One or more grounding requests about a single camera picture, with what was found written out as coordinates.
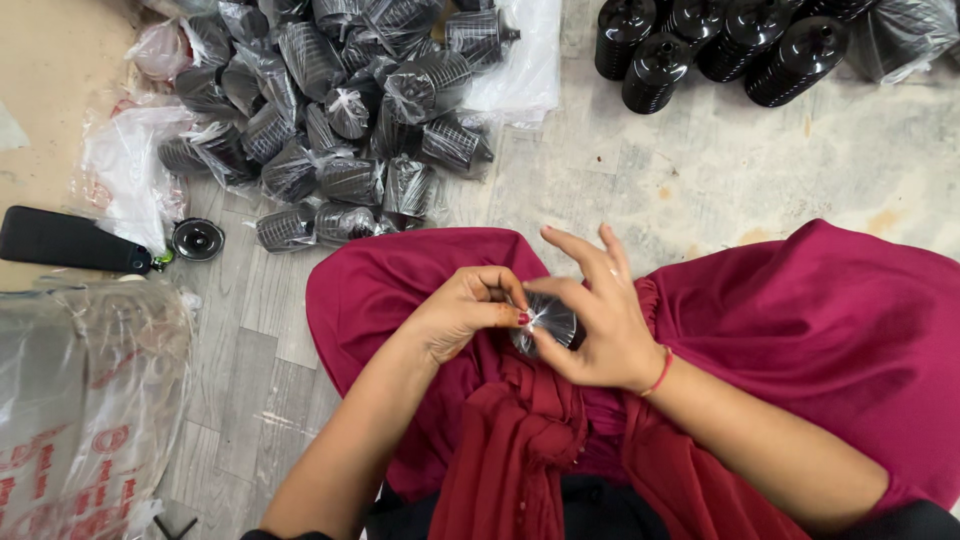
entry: ribbed black cone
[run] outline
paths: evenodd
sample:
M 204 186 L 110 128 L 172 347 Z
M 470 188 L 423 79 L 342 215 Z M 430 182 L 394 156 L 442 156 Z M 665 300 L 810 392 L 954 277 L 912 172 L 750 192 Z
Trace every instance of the ribbed black cone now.
M 290 74 L 308 98 L 321 101 L 331 88 L 347 79 L 330 38 L 318 32 L 313 23 L 283 25 L 277 41 Z
M 218 120 L 233 120 L 237 117 L 237 109 L 220 86 L 223 73 L 223 66 L 187 69 L 174 79 L 174 90 L 193 112 L 209 114 Z
M 372 76 L 354 77 L 326 94 L 326 118 L 333 131 L 356 140 L 370 134 L 382 100 L 383 90 Z
M 636 49 L 621 95 L 628 109 L 652 114 L 666 107 L 677 82 L 693 63 L 690 46 L 666 32 L 648 37 Z
M 430 33 L 444 4 L 444 0 L 371 0 L 364 18 L 383 38 L 391 55 L 399 58 Z
M 743 75 L 747 66 L 780 39 L 790 22 L 787 0 L 734 0 L 724 28 L 697 57 L 700 71 L 717 83 Z
M 656 18 L 653 0 L 607 0 L 597 15 L 593 53 L 597 73 L 612 81 L 622 80 L 636 47 L 650 35 Z
M 408 124 L 419 124 L 453 110 L 473 85 L 467 59 L 454 51 L 441 51 L 405 62 L 387 78 L 386 91 L 394 99 L 394 115 Z
M 445 35 L 447 49 L 464 55 L 473 71 L 486 72 L 503 62 L 520 30 L 504 22 L 503 11 L 487 10 L 452 14 Z
M 267 99 L 260 93 L 256 74 L 240 55 L 234 55 L 230 59 L 220 78 L 220 86 L 230 102 L 248 118 L 253 117 L 267 103 Z
M 274 104 L 268 103 L 247 124 L 243 132 L 243 148 L 254 160 L 267 163 L 296 132 L 294 125 L 280 116 Z
M 317 211 L 306 204 L 257 218 L 256 239 L 270 253 L 290 253 L 316 243 Z
M 330 200 L 374 207 L 383 203 L 386 169 L 381 160 L 335 158 L 317 170 L 317 181 Z
M 425 216 L 436 182 L 437 173 L 429 165 L 407 158 L 390 160 L 383 209 L 410 217 Z
M 330 150 L 335 147 L 351 148 L 349 141 L 334 133 L 319 103 L 306 106 L 305 116 L 310 148 L 316 151 Z
M 380 114 L 370 137 L 371 152 L 378 158 L 389 161 L 406 154 L 415 156 L 423 140 L 423 126 L 401 122 L 393 113 L 394 108 L 388 102 L 393 99 L 383 98 Z
M 877 0 L 808 0 L 797 11 L 794 20 L 821 15 L 841 22 L 851 22 L 867 12 Z
M 210 172 L 197 151 L 180 136 L 168 138 L 156 147 L 156 156 L 171 174 L 189 176 Z
M 283 150 L 263 166 L 263 194 L 279 203 L 296 203 L 317 187 L 316 172 L 306 136 L 292 136 Z
M 211 221 L 190 217 L 174 228 L 172 244 L 177 255 L 187 260 L 210 260 L 224 250 L 224 231 Z
M 779 107 L 807 91 L 847 54 L 847 30 L 829 17 L 794 23 L 774 55 L 747 74 L 747 95 L 764 107 Z
M 450 169 L 465 174 L 475 165 L 493 162 L 487 138 L 465 128 L 451 113 L 431 120 L 423 128 L 420 149 Z

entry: black plastic bottle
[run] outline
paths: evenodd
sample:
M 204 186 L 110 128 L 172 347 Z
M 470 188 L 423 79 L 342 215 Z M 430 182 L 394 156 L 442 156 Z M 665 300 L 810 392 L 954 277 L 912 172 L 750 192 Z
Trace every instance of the black plastic bottle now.
M 693 56 L 723 29 L 721 0 L 674 0 L 661 32 L 669 32 L 690 44 Z
M 734 0 L 720 36 L 700 51 L 700 71 L 717 83 L 743 75 L 751 61 L 780 39 L 791 13 L 788 0 Z
M 622 81 L 636 47 L 653 30 L 657 7 L 653 0 L 607 0 L 597 16 L 593 64 L 612 81 Z
M 769 60 L 747 74 L 747 95 L 763 107 L 790 103 L 843 60 L 849 42 L 847 30 L 834 18 L 797 21 Z
M 647 37 L 627 70 L 621 92 L 624 105 L 638 114 L 663 109 L 692 63 L 690 46 L 679 37 L 666 32 Z

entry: pile of wrapped parts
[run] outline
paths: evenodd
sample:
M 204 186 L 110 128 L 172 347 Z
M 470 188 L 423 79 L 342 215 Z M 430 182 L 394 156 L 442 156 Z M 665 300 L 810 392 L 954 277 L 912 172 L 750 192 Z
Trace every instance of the pile of wrapped parts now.
M 158 157 L 279 204 L 256 221 L 270 253 L 421 227 L 437 168 L 479 179 L 494 159 L 496 114 L 459 108 L 521 35 L 480 4 L 447 19 L 444 43 L 444 0 L 220 2 L 157 25 L 129 58 L 199 118 Z

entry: black cylindrical container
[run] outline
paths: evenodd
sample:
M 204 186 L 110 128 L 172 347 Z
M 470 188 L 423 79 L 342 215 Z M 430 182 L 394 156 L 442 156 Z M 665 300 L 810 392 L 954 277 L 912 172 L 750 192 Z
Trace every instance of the black cylindrical container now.
M 666 107 L 693 63 L 690 46 L 666 32 L 647 37 L 636 49 L 621 96 L 627 109 L 652 114 Z
M 689 43 L 697 56 L 701 47 L 720 34 L 723 7 L 722 0 L 674 0 L 660 31 Z
M 326 119 L 341 136 L 362 138 L 373 129 L 382 100 L 383 90 L 373 75 L 356 76 L 326 94 Z
M 520 39 L 520 30 L 504 21 L 501 10 L 454 13 L 446 20 L 444 33 L 446 48 L 464 55 L 470 69 L 478 72 L 497 67 Z
M 843 24 L 808 17 L 790 26 L 764 65 L 747 74 L 747 95 L 763 107 L 779 107 L 807 91 L 836 67 L 849 43 Z
M 636 47 L 653 30 L 657 7 L 653 0 L 607 0 L 597 16 L 593 64 L 601 76 L 622 81 Z
M 450 169 L 467 174 L 483 162 L 493 162 L 493 152 L 483 134 L 468 130 L 453 114 L 431 120 L 423 128 L 420 149 Z
M 877 0 L 807 0 L 794 20 L 821 15 L 850 22 L 867 12 Z
M 386 91 L 396 118 L 408 124 L 432 120 L 460 105 L 473 86 L 463 55 L 440 51 L 405 62 L 390 77 Z
M 389 161 L 406 154 L 414 156 L 423 140 L 423 126 L 401 122 L 394 114 L 389 102 L 393 98 L 384 96 L 380 114 L 370 137 L 370 150 L 378 158 Z
M 787 0 L 733 0 L 723 31 L 697 57 L 700 71 L 717 83 L 743 75 L 756 57 L 780 39 L 790 24 Z
M 181 136 L 168 138 L 157 145 L 156 156 L 170 174 L 189 176 L 210 172 L 197 151 Z
M 327 199 L 376 207 L 383 203 L 386 172 L 381 160 L 335 158 L 317 170 L 317 181 Z
M 307 204 L 257 218 L 256 239 L 269 253 L 290 253 L 316 243 L 317 212 Z

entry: person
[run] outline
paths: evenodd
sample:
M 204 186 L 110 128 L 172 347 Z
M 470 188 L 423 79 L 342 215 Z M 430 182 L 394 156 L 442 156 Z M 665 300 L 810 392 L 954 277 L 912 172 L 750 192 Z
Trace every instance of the person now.
M 525 292 L 559 297 L 586 328 L 587 337 L 576 351 L 559 344 L 545 328 L 532 328 L 540 359 L 556 373 L 576 386 L 619 389 L 631 400 L 645 401 L 745 480 L 769 502 L 771 511 L 781 512 L 806 534 L 960 538 L 960 524 L 934 503 L 903 503 L 878 515 L 875 507 L 891 489 L 891 477 L 876 460 L 829 430 L 755 397 L 658 343 L 649 330 L 651 316 L 641 308 L 639 285 L 631 281 L 627 254 L 609 226 L 599 231 L 605 249 L 549 227 L 541 235 L 579 264 L 588 286 L 554 277 L 521 282 L 504 266 L 457 269 L 372 355 L 276 490 L 259 529 L 248 532 L 245 540 L 356 538 L 381 486 L 381 502 L 389 499 L 393 510 L 407 509 L 404 519 L 390 522 L 397 529 L 391 537 L 424 537 L 424 527 L 437 508 L 436 497 L 425 510 L 420 506 L 411 513 L 417 505 L 396 499 L 390 485 L 383 483 L 385 472 L 424 396 L 442 391 L 432 385 L 438 373 L 448 362 L 461 360 L 457 355 L 477 332 L 530 331 Z M 597 482 L 608 489 L 602 479 Z M 617 503 L 618 509 L 606 508 L 601 514 L 576 509 L 568 500 L 576 486 L 565 483 L 562 491 L 567 537 L 578 534 L 571 524 L 585 520 L 594 532 L 605 527 L 598 524 L 616 522 L 621 527 L 617 534 L 627 532 L 619 537 L 667 538 L 671 532 L 679 536 L 630 485 L 614 490 L 622 495 L 610 499 L 611 507 Z M 746 498 L 743 504 L 749 506 Z M 635 511 L 623 509 L 628 507 Z M 631 517 L 624 521 L 625 513 Z M 724 530 L 715 536 L 731 537 Z

